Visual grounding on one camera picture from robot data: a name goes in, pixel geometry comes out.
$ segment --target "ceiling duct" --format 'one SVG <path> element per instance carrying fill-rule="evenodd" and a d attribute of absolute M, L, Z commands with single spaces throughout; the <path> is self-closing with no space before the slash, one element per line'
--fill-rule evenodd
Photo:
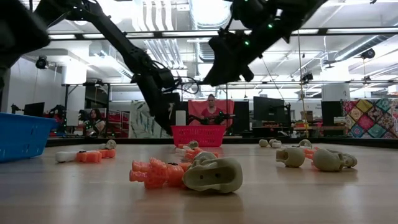
<path fill-rule="evenodd" d="M 398 27 L 398 17 L 395 17 L 393 20 L 389 21 L 384 26 L 386 27 Z M 334 59 L 336 61 L 347 60 L 351 57 L 357 56 L 370 48 L 384 42 L 395 35 L 374 35 L 374 36 L 365 36 L 356 42 L 350 44 L 343 50 L 340 50 L 334 55 Z"/>
<path fill-rule="evenodd" d="M 230 2 L 223 0 L 188 0 L 193 29 L 217 30 L 229 21 Z M 200 60 L 214 61 L 213 49 L 208 43 L 195 43 L 195 50 Z"/>

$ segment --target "blue plastic basket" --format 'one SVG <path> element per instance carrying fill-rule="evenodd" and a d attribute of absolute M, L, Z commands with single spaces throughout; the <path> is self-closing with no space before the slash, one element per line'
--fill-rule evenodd
<path fill-rule="evenodd" d="M 0 162 L 43 153 L 54 119 L 0 113 Z"/>

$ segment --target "red plastic basket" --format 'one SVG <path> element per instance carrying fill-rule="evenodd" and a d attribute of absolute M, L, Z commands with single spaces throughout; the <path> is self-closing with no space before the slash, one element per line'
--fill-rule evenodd
<path fill-rule="evenodd" d="M 172 126 L 175 146 L 197 141 L 199 147 L 220 147 L 225 132 L 223 125 Z"/>

